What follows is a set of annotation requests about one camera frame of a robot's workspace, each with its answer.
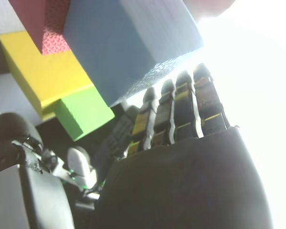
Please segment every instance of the yellow block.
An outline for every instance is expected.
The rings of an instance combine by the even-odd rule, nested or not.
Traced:
[[[54,116],[59,99],[93,86],[72,51],[41,55],[26,31],[0,41],[12,75],[43,120]]]

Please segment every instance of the green block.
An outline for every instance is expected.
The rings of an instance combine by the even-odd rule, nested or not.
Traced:
[[[95,87],[60,99],[54,112],[73,141],[114,118]]]

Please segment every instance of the toy block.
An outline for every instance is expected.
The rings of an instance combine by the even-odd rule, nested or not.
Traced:
[[[109,106],[152,86],[202,46],[182,0],[71,0],[63,34]]]
[[[94,87],[71,51],[41,55],[26,31],[0,41],[12,75],[43,120],[54,116],[59,99]]]
[[[95,87],[60,99],[55,114],[73,141],[114,118]]]
[[[42,54],[69,51],[62,37],[70,0],[9,0]]]

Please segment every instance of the textured block face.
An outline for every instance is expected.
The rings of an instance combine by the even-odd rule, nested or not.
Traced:
[[[0,41],[12,75],[44,120],[54,116],[59,99],[93,86],[71,51],[41,55],[26,31]]]
[[[95,87],[62,98],[55,114],[73,141],[114,118]]]
[[[72,0],[64,38],[109,106],[151,86],[202,46],[181,0]]]
[[[62,37],[70,0],[9,0],[42,54],[70,50]]]

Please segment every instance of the pink textured surface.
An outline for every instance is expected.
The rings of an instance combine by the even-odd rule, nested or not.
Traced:
[[[70,0],[9,0],[42,54],[70,50],[62,36]]]
[[[42,54],[52,54],[70,50],[62,36],[69,4],[70,0],[47,0]]]

